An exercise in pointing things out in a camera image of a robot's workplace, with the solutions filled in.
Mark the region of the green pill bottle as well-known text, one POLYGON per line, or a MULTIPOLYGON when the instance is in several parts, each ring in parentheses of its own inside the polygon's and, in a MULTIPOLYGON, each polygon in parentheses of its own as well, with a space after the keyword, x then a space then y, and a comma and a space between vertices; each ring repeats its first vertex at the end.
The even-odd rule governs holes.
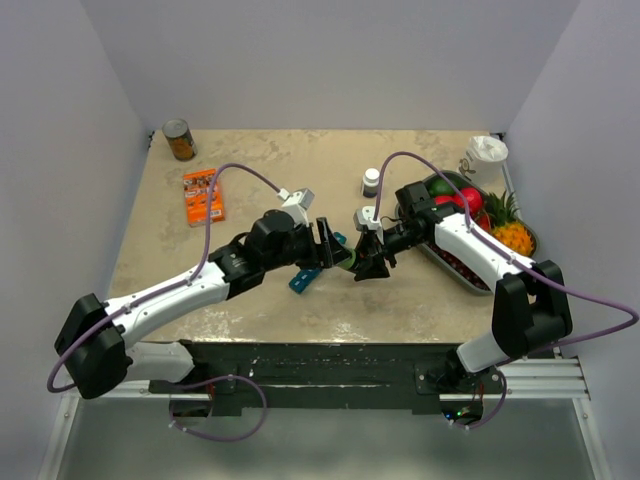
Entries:
POLYGON ((348 272, 356 274, 360 269, 361 264, 361 255, 357 253, 355 250, 350 251, 350 257, 345 261, 341 262, 339 266, 348 272))

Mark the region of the teal weekly pill organizer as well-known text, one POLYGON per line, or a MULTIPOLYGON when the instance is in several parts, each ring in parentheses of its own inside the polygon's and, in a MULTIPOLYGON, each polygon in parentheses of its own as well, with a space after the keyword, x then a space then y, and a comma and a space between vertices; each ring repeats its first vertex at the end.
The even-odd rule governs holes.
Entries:
POLYGON ((300 269, 289 281, 288 286, 296 294, 302 294, 323 271, 324 268, 300 269))

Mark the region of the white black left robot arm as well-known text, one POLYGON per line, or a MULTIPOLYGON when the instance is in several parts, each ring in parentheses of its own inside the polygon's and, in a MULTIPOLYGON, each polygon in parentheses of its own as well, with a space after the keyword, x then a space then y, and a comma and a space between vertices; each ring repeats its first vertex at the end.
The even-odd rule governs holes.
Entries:
POLYGON ((329 269, 351 258, 325 218, 304 225, 284 211, 271 210, 250 231, 168 281, 110 301, 95 294, 80 297, 54 349, 81 397, 98 398, 132 373, 133 347, 160 327, 259 286, 272 270, 291 265, 329 269))

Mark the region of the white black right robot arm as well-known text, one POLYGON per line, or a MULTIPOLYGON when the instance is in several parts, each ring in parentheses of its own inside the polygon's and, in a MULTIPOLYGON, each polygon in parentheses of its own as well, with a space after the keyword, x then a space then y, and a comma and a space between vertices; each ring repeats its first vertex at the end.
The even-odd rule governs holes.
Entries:
POLYGON ((455 202, 437 203, 415 182, 396 193, 400 220, 386 229, 372 206, 356 211, 360 240, 350 271, 356 280, 387 278, 396 255, 430 243, 453 255, 493 294, 487 333, 457 347, 445 369, 448 386, 469 392, 481 371, 518 359, 568 336, 573 328, 560 268, 505 247, 469 219, 455 202))

